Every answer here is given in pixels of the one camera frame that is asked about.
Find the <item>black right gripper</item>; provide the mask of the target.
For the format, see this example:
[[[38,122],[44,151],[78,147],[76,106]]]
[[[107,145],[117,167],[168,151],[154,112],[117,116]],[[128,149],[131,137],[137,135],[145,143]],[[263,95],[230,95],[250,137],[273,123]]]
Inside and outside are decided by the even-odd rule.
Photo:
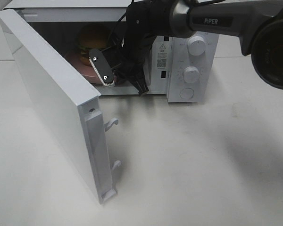
[[[111,43],[103,50],[113,74],[119,80],[128,80],[137,89],[138,95],[145,95],[149,89],[144,74],[144,64],[156,39],[151,33],[126,31],[123,40],[113,33]]]

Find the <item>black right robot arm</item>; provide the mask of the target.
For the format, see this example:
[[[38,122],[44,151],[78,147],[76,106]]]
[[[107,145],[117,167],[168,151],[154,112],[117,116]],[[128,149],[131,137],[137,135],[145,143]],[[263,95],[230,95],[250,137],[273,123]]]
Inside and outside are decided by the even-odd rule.
[[[103,50],[115,75],[139,95],[148,91],[143,65],[158,36],[189,38],[196,32],[238,37],[259,77],[283,90],[283,0],[141,0],[123,15],[122,41]]]

